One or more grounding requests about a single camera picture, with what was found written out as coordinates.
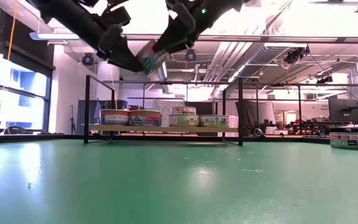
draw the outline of robotic arm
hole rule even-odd
[[[41,12],[48,23],[52,18],[77,34],[97,50],[97,56],[113,65],[133,72],[143,70],[142,64],[129,50],[122,27],[131,17],[125,7],[112,8],[128,0],[108,0],[101,16],[91,14],[84,6],[93,7],[99,0],[26,0]],[[241,10],[250,0],[165,0],[167,8],[178,16],[168,19],[168,27],[153,46],[155,53],[175,53],[194,46],[200,34],[212,27],[226,11]]]

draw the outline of computer monitor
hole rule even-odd
[[[334,122],[358,124],[358,101],[329,99],[329,119]]]

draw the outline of window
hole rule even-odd
[[[26,129],[42,129],[43,117],[43,99],[0,90],[0,128],[20,126]]]
[[[0,55],[0,85],[45,96],[47,77],[16,65]]]

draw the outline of shelf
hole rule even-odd
[[[113,125],[89,125],[89,130],[98,131],[138,131],[138,132],[163,132],[163,133],[236,133],[237,128],[203,128],[203,127],[138,127],[138,126],[113,126]]]

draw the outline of table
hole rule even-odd
[[[358,151],[299,142],[0,144],[0,223],[358,223]]]

